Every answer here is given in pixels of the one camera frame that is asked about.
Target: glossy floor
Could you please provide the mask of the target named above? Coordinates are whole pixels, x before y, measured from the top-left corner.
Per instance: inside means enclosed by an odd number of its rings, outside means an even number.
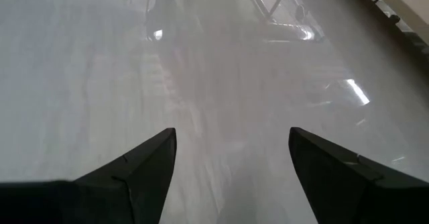
[[[74,179],[175,127],[162,223],[315,223],[292,126],[429,180],[421,62],[355,0],[303,0],[317,42],[273,40],[251,0],[177,2],[154,43],[145,0],[0,0],[0,180]]]

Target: tiled floor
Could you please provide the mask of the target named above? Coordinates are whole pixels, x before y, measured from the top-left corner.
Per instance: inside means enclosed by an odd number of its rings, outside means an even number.
[[[357,2],[303,0],[325,38],[275,42],[250,0],[177,1],[156,44],[145,0],[0,0],[0,180],[77,178],[175,127],[162,223],[315,223],[292,126],[429,180],[423,62]]]

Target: white floor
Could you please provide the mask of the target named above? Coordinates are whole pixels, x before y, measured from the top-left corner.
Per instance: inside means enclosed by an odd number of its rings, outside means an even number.
[[[292,126],[429,181],[428,80],[357,4],[306,0],[310,43],[260,38],[250,0],[193,0],[166,46],[133,2],[0,0],[1,181],[74,179],[175,127],[161,223],[315,223]]]

